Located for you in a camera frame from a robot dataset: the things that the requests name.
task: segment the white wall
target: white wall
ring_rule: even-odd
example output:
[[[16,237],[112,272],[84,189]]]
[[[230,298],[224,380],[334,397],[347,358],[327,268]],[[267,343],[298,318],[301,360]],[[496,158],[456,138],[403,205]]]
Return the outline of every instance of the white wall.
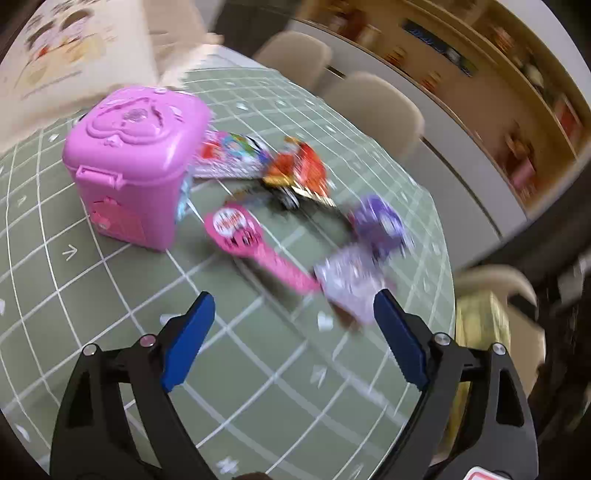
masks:
[[[404,169],[433,197],[452,270],[459,270],[498,247],[499,237],[478,204],[422,142],[407,159]]]
[[[207,29],[213,30],[225,0],[194,0],[194,2]]]

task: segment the beige chair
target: beige chair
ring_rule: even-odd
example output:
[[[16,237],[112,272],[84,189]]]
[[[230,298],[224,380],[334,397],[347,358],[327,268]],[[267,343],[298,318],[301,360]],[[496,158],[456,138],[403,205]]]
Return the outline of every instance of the beige chair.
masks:
[[[537,368],[546,356],[544,330],[508,305],[507,299],[520,294],[537,305],[537,297],[530,282],[520,271],[507,265],[486,265],[454,275],[453,286],[457,299],[477,291],[490,290],[504,306],[511,331],[511,359],[525,394],[529,395],[538,378]]]
[[[253,60],[279,70],[307,90],[314,87],[331,58],[332,50],[326,43],[292,31],[271,37],[253,56]]]
[[[339,81],[326,92],[324,101],[399,163],[423,136],[425,120],[417,106],[370,73],[356,72]]]

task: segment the orange wrapper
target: orange wrapper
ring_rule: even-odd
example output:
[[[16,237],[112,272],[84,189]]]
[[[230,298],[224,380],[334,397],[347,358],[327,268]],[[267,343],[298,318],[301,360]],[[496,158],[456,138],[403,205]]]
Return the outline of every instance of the orange wrapper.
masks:
[[[306,143],[286,137],[285,146],[269,166],[263,178],[274,187],[291,187],[294,192],[328,206],[336,206],[329,198],[326,169],[316,152]]]
[[[288,187],[293,184],[294,165],[300,145],[295,138],[286,137],[285,145],[275,160],[269,165],[263,181],[275,187]]]
[[[294,166],[294,178],[303,187],[312,192],[328,197],[326,169],[322,160],[308,144],[300,144],[300,152]]]

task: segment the pink candy stick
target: pink candy stick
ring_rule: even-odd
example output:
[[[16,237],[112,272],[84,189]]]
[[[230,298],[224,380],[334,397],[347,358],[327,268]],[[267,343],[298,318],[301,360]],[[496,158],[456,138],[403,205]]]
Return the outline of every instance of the pink candy stick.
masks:
[[[260,266],[300,294],[321,289],[311,275],[279,256],[262,237],[260,224],[242,206],[226,205],[205,217],[205,230],[225,252],[253,258]]]

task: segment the table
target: table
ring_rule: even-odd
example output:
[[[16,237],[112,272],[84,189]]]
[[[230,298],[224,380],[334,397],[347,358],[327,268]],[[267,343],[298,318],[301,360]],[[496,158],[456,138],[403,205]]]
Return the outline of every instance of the table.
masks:
[[[185,85],[210,106],[214,128],[260,135],[274,150],[285,134],[304,138],[326,163],[338,203],[374,192],[389,201],[416,243],[388,267],[394,294],[432,330],[453,332],[452,277],[433,201],[374,140],[274,70],[195,70]],[[166,253],[96,234],[60,161],[79,116],[0,157],[0,406],[28,451],[47,467],[59,401],[85,344],[129,346],[207,290],[225,301],[170,396],[211,468],[220,478],[368,478],[419,396],[379,328],[344,330],[322,296],[266,282],[215,248],[201,218],[243,181],[197,181]],[[340,221],[321,212],[319,230],[295,215],[252,213],[267,241],[301,268],[349,241]],[[123,385],[122,395],[138,449],[155,462],[131,389]]]

